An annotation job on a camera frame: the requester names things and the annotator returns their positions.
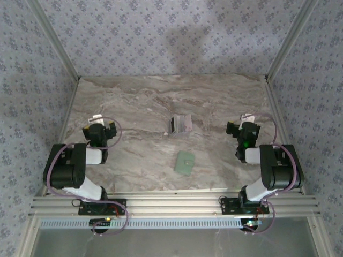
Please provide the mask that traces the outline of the clear acrylic card box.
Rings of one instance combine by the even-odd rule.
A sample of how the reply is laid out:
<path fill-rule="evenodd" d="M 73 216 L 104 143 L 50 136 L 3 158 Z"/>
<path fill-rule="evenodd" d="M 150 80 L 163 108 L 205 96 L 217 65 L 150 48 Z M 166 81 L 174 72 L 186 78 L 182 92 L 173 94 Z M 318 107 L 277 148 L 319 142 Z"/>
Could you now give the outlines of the clear acrylic card box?
<path fill-rule="evenodd" d="M 193 130 L 191 115 L 173 115 L 168 120 L 168 135 L 176 137 Z"/>

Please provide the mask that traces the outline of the black VIP card stack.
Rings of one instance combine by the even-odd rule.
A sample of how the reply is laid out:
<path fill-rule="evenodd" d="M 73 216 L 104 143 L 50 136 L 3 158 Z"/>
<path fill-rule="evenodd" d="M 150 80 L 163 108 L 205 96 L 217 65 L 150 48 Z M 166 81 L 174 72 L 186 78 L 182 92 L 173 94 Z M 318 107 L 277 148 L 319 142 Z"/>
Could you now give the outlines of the black VIP card stack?
<path fill-rule="evenodd" d="M 171 135 L 178 134 L 181 132 L 181 122 L 180 122 L 180 117 L 178 115 L 173 116 L 169 121 L 168 121 L 168 133 Z"/>

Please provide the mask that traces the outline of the white VIP card red flowers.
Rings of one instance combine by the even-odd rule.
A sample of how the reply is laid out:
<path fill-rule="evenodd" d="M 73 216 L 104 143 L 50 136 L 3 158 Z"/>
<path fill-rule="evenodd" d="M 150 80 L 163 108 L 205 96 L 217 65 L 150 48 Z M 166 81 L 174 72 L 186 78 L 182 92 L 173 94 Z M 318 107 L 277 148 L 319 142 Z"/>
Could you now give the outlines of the white VIP card red flowers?
<path fill-rule="evenodd" d="M 180 117 L 181 132 L 191 132 L 192 131 L 192 118 L 191 115 L 183 115 Z"/>

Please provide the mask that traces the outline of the black controller board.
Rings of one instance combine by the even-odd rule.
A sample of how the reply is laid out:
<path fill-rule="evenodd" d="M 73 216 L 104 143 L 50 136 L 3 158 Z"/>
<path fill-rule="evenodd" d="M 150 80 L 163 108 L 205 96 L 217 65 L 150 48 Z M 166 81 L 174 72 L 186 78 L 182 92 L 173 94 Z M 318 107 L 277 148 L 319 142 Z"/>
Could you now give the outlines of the black controller board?
<path fill-rule="evenodd" d="M 89 220 L 89 227 L 94 234 L 103 234 L 109 230 L 110 218 L 95 218 Z"/>
<path fill-rule="evenodd" d="M 241 219 L 242 228 L 240 228 L 243 232 L 255 232 L 258 227 L 262 224 L 262 221 L 255 218 L 242 218 Z"/>

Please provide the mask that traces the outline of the grey metal panel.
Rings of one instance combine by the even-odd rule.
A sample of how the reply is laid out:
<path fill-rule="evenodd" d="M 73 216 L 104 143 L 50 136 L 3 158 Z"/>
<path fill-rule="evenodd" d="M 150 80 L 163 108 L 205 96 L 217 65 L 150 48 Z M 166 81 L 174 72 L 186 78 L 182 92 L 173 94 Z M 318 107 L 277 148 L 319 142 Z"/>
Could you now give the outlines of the grey metal panel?
<path fill-rule="evenodd" d="M 126 230 L 96 237 L 89 230 L 41 230 L 31 257 L 318 257 L 309 237 L 240 230 Z"/>

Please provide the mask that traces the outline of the aluminium side rail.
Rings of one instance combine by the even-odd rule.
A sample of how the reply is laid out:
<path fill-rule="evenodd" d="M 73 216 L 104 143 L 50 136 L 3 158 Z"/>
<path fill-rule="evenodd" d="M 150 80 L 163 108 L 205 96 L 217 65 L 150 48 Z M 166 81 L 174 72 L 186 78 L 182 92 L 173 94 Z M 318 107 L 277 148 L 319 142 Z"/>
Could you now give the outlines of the aluminium side rail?
<path fill-rule="evenodd" d="M 65 140 L 66 129 L 68 126 L 68 120 L 70 118 L 70 113 L 71 113 L 71 110 L 73 107 L 73 103 L 74 103 L 75 95 L 76 95 L 76 92 L 77 92 L 77 89 L 79 86 L 79 82 L 80 82 L 80 79 L 78 79 L 78 81 L 76 82 L 76 85 L 73 89 L 71 98 L 69 100 L 68 108 L 66 110 L 66 114 L 65 114 L 64 120 L 63 120 L 62 129 L 61 129 L 61 132 L 60 132 L 59 137 L 58 137 L 58 143 L 63 143 Z M 39 191 L 37 192 L 37 194 L 35 196 L 46 196 L 47 192 L 48 192 L 47 187 L 45 185 L 42 185 L 42 187 L 39 189 Z"/>
<path fill-rule="evenodd" d="M 289 192 L 301 188 L 305 178 L 296 150 L 286 135 L 285 122 L 281 116 L 275 94 L 271 85 L 264 82 L 267 100 L 272 111 L 275 125 L 275 141 L 267 149 L 263 149 L 263 161 L 266 162 L 262 172 L 262 182 L 274 194 Z"/>

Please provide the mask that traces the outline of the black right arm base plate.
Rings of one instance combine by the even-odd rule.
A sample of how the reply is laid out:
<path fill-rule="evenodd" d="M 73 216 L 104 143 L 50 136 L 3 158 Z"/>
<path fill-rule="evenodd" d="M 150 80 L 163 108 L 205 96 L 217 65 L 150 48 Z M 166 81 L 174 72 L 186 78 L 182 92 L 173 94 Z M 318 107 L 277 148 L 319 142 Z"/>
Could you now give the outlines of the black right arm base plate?
<path fill-rule="evenodd" d="M 239 198 L 223 197 L 218 199 L 223 215 L 252 215 L 269 214 L 268 207 L 261 202 L 251 202 L 240 200 Z"/>

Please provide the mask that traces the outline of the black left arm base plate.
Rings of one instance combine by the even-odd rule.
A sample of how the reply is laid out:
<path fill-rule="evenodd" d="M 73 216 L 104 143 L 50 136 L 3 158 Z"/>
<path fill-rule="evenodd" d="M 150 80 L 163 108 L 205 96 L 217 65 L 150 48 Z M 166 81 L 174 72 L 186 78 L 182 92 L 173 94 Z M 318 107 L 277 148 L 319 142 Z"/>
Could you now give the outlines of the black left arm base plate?
<path fill-rule="evenodd" d="M 80 216 L 124 216 L 125 211 L 122 206 L 126 207 L 126 199 L 109 199 L 116 201 L 120 206 L 113 203 L 96 203 L 83 202 L 79 204 L 78 215 Z"/>

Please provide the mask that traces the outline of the aluminium frame post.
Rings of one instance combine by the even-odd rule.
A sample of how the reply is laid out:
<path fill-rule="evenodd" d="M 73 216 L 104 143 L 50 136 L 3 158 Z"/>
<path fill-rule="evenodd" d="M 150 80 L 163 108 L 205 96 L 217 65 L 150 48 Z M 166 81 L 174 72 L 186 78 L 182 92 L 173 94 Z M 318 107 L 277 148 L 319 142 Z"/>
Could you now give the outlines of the aluminium frame post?
<path fill-rule="evenodd" d="M 271 83 L 278 71 L 280 70 L 282 64 L 286 60 L 290 50 L 292 49 L 298 36 L 301 34 L 306 22 L 308 21 L 310 15 L 312 14 L 314 8 L 318 4 L 319 0 L 304 0 L 302 6 L 300 7 L 294 21 L 286 34 L 284 41 L 281 44 L 275 59 L 273 60 L 269 71 L 266 74 L 267 83 Z"/>
<path fill-rule="evenodd" d="M 79 81 L 79 76 L 77 74 L 76 69 L 67 55 L 61 40 L 58 38 L 51 22 L 49 21 L 48 16 L 45 14 L 44 9 L 42 8 L 41 4 L 38 0 L 26 0 L 28 6 L 32 10 L 35 18 L 37 19 L 38 23 L 40 24 L 41 28 L 43 29 L 46 37 L 48 38 L 50 44 L 56 51 L 57 56 L 59 57 L 60 61 L 62 62 L 63 66 L 65 67 L 67 73 L 72 78 L 74 82 Z"/>

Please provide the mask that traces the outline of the aluminium frame beam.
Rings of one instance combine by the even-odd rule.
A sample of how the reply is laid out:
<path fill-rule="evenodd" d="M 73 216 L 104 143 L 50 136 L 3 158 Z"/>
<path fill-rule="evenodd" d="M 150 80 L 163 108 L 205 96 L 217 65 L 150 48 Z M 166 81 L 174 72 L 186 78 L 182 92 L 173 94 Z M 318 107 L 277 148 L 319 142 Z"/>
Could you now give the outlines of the aluminium frame beam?
<path fill-rule="evenodd" d="M 219 217 L 221 196 L 233 198 L 237 189 L 213 188 L 204 190 L 122 192 L 110 198 L 124 198 L 132 218 L 198 218 Z M 42 218 L 76 217 L 78 209 L 70 198 L 46 195 L 35 197 L 29 210 L 30 216 Z M 320 210 L 315 196 L 305 195 L 299 189 L 280 193 L 270 198 L 277 217 L 319 216 Z"/>

